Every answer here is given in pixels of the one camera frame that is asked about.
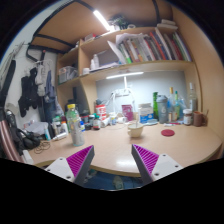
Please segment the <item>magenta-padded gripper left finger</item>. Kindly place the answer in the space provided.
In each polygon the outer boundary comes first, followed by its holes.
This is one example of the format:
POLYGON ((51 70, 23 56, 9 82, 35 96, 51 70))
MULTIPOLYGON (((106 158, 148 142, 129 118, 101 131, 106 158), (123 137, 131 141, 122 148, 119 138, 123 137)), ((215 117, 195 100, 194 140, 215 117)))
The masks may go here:
POLYGON ((91 145, 68 158, 59 157, 46 168, 46 171, 82 186, 93 157, 94 146, 91 145))

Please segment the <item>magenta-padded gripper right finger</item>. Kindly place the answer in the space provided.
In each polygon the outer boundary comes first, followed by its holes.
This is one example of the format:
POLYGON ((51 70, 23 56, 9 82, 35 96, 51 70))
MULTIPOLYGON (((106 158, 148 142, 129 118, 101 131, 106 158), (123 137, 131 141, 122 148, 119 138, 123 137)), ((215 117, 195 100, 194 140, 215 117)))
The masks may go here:
POLYGON ((137 164, 144 185, 182 169, 182 166, 169 155, 158 155, 136 144, 132 145, 131 153, 137 164))

